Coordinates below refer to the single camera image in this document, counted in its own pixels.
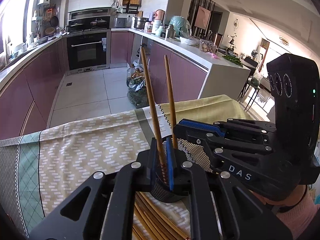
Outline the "pink sleeve forearm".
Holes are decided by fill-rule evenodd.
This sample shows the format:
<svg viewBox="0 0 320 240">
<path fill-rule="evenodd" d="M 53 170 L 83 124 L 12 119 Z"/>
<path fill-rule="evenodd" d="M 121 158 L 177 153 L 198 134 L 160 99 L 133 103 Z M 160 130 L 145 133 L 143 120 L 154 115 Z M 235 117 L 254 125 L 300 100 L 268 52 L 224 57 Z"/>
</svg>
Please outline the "pink sleeve forearm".
<svg viewBox="0 0 320 240">
<path fill-rule="evenodd" d="M 293 207 L 282 207 L 276 216 L 290 229 L 293 239 L 298 239 L 311 222 L 319 215 L 319 204 L 315 204 L 306 191 L 302 200 Z"/>
</svg>

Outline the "right hand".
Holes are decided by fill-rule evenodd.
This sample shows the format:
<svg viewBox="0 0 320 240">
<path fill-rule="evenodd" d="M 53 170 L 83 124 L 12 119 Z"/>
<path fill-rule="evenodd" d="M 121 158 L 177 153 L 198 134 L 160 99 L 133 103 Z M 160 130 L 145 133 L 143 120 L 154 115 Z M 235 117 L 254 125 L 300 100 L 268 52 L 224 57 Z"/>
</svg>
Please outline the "right hand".
<svg viewBox="0 0 320 240">
<path fill-rule="evenodd" d="M 306 185 L 298 185 L 292 192 L 291 194 L 284 200 L 280 201 L 275 201 L 275 200 L 270 200 L 258 193 L 255 193 L 252 191 L 252 193 L 265 205 L 265 204 L 270 204 L 270 205 L 275 205 L 275 206 L 280 206 L 280 207 L 294 207 L 297 205 L 305 196 L 306 191 L 307 191 L 307 186 Z"/>
</svg>

